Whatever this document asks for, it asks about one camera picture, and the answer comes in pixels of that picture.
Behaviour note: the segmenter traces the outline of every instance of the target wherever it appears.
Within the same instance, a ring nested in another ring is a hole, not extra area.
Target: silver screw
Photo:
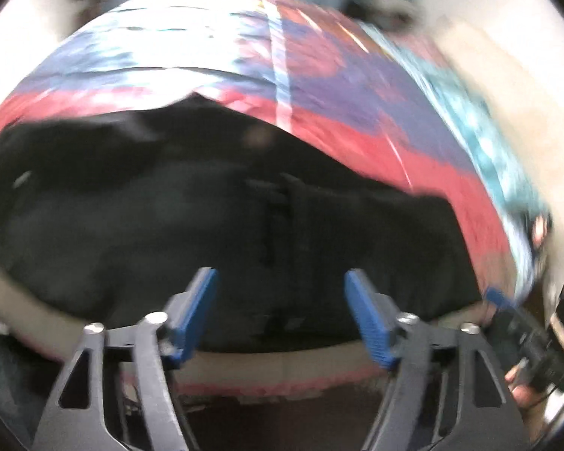
[[[162,324],[167,320],[165,312],[152,312],[144,317],[144,320],[149,324]]]
[[[472,322],[464,322],[462,324],[461,331],[466,334],[480,334],[481,328]]]
[[[100,322],[94,322],[92,324],[86,325],[83,328],[83,331],[86,334],[100,334],[102,331],[105,330],[105,326],[103,326]]]
[[[420,318],[415,314],[410,314],[409,312],[401,312],[397,315],[397,321],[402,324],[414,325],[417,324]]]

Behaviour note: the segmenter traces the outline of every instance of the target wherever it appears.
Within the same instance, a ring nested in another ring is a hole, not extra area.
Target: black garment
[[[134,324],[201,266],[221,276],[211,351],[357,339],[350,268],[423,319],[480,300],[446,200],[364,178],[198,95],[0,135],[0,268],[38,299]]]

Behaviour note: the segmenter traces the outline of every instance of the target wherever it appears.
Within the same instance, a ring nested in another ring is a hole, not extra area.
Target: bed
[[[448,199],[481,293],[494,286],[524,300],[536,253],[523,219],[547,208],[484,102],[432,40],[388,38],[295,0],[234,5],[223,12],[128,2],[98,17],[15,88],[0,107],[0,132],[18,121],[162,107],[197,92],[275,124],[363,176]],[[480,304],[441,322],[486,316]],[[0,331],[62,361],[84,324],[0,273]],[[0,345],[0,361],[23,357],[30,366],[45,365],[46,375],[58,367],[20,348],[13,351],[24,356],[8,351]],[[7,366],[0,363],[6,385],[13,380]],[[284,354],[199,353],[176,382],[184,395],[292,396],[378,375],[354,342]],[[126,378],[133,385],[133,375]],[[22,440],[33,435],[36,420],[21,424],[21,413],[39,408],[44,393],[34,393],[27,407],[14,387],[0,396],[4,420],[18,425]]]

